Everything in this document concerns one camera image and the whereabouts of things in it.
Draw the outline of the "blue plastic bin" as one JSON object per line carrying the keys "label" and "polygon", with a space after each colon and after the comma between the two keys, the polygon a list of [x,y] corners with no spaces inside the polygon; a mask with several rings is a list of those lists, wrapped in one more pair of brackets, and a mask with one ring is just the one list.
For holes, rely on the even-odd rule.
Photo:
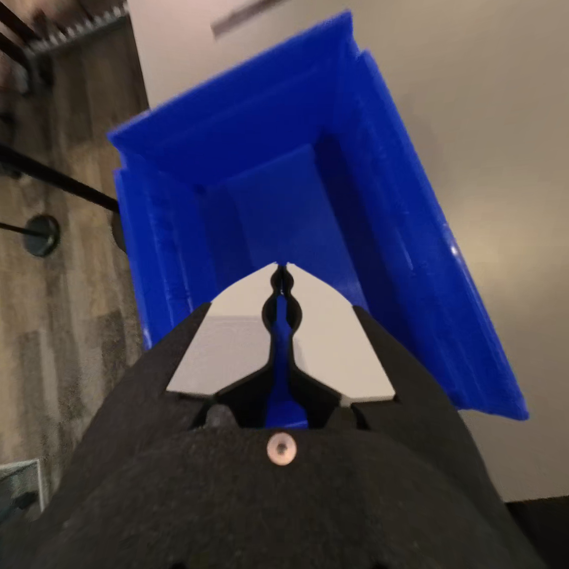
{"label": "blue plastic bin", "polygon": [[458,409],[529,410],[346,10],[109,133],[143,345],[266,264],[367,309]]}

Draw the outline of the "black round floor foot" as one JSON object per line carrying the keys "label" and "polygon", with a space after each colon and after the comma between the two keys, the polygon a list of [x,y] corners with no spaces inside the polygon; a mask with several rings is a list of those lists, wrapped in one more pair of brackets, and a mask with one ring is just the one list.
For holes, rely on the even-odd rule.
{"label": "black round floor foot", "polygon": [[26,225],[23,235],[25,250],[34,257],[45,258],[55,251],[60,243],[60,225],[53,216],[36,215]]}

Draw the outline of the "black metal bar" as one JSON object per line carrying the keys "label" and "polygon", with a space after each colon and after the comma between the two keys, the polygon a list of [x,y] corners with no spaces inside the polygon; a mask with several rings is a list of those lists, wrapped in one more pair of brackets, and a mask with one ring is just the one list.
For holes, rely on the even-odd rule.
{"label": "black metal bar", "polygon": [[113,213],[119,213],[119,206],[116,199],[58,170],[48,167],[3,143],[1,144],[1,163],[31,178],[56,187],[90,203],[99,205]]}

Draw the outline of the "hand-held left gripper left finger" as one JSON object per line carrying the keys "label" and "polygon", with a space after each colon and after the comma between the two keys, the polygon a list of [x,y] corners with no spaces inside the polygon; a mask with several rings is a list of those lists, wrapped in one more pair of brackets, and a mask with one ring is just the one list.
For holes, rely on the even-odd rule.
{"label": "hand-held left gripper left finger", "polygon": [[271,333],[263,308],[274,293],[271,279],[278,269],[270,263],[211,301],[167,392],[214,396],[268,364]]}

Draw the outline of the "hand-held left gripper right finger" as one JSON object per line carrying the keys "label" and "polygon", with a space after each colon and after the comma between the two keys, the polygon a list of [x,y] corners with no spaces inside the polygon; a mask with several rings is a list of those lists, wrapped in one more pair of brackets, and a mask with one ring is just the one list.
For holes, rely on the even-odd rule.
{"label": "hand-held left gripper right finger", "polygon": [[297,265],[288,263],[286,270],[301,309],[293,333],[296,367],[336,393],[340,403],[394,400],[395,389],[349,300]]}

